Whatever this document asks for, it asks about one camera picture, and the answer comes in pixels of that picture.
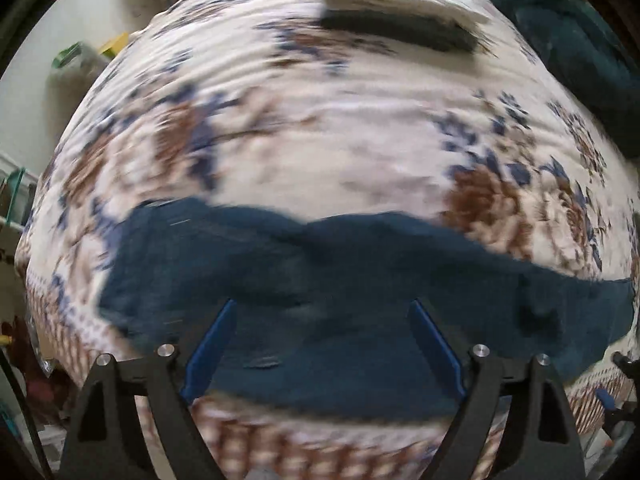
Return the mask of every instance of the metal screw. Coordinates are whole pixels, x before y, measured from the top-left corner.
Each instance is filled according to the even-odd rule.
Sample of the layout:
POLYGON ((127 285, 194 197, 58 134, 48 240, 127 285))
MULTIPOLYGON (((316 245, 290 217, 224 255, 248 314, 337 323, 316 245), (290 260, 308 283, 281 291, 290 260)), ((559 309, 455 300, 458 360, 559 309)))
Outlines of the metal screw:
POLYGON ((95 363, 98 366, 106 366, 109 364, 109 362, 111 361, 111 355, 109 354, 100 354, 98 355, 97 359, 95 360, 95 363))
POLYGON ((474 354, 478 357, 487 357, 489 355, 489 347, 487 345, 475 345, 474 354))
POLYGON ((158 355, 160 357, 169 357, 170 355, 173 355, 174 352, 175 352, 175 346, 173 346, 170 343, 165 343, 158 347, 158 355))
POLYGON ((551 358, 546 354, 536 355, 536 360, 543 366, 549 366, 551 364, 551 358))

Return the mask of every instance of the bedsheet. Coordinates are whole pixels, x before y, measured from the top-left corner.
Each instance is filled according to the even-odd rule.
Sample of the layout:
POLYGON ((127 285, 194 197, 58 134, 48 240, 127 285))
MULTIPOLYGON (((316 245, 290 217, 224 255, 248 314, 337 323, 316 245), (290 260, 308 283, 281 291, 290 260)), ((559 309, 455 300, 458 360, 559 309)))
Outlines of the bedsheet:
MULTIPOLYGON (((568 275, 638 273, 638 174, 488 0, 473 54, 323 30, 321 0, 181 0, 98 78, 41 176, 16 254, 34 320, 77 384, 101 352, 135 357, 97 315, 120 224, 145 200, 199 196, 303 220, 400 210, 568 275)), ((613 345, 567 394, 629 389, 613 345)), ((152 419, 143 402, 146 436, 152 419)), ((446 420, 324 420, 212 392, 192 408, 229 478, 412 476, 446 420)), ((479 464, 486 475, 496 420, 479 464)))

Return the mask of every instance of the floral pattern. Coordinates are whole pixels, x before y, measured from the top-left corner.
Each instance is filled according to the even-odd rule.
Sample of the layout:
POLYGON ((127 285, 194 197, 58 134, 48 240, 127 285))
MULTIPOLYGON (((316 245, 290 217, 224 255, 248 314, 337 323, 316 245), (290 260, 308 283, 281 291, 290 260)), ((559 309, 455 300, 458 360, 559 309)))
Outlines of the floral pattern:
MULTIPOLYGON (((100 352, 135 356, 95 307, 122 222, 146 200, 199 196, 307 219, 402 210, 557 272, 640 280, 638 176, 571 94, 545 84, 542 63, 522 62, 509 23, 480 27, 491 56, 464 57, 323 30, 320 12, 319 0, 181 0, 87 94, 42 174, 15 256, 34 320, 78 384, 100 352)), ((634 341, 616 349, 635 351, 634 341)), ((624 389, 608 361, 568 386, 580 431, 594 424, 584 399, 598 384, 624 389)), ((336 449, 330 434, 308 443, 316 431, 301 415, 265 426, 221 398, 199 399, 193 415, 230 479, 244 478, 233 452, 244 448, 226 443, 247 447, 250 431, 264 433, 252 452, 282 464, 292 449, 311 461, 336 449), (235 433, 219 440, 221 431, 235 433)), ((372 475, 393 464, 375 473, 383 479, 417 447, 432 453, 446 425, 424 422, 402 442, 398 426, 381 424, 380 442, 354 428, 340 463, 372 452, 372 475)))

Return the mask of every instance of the white wall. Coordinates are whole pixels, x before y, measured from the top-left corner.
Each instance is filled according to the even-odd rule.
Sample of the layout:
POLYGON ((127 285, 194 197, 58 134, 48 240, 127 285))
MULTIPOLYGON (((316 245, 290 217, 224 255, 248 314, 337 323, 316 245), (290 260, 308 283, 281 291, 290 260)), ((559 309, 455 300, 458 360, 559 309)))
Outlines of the white wall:
POLYGON ((12 159, 40 174, 70 119, 68 112, 56 108, 47 85, 58 52, 81 40, 99 47, 122 32, 145 27, 160 10, 155 0, 54 3, 0 79, 0 171, 11 171, 7 159, 12 159))

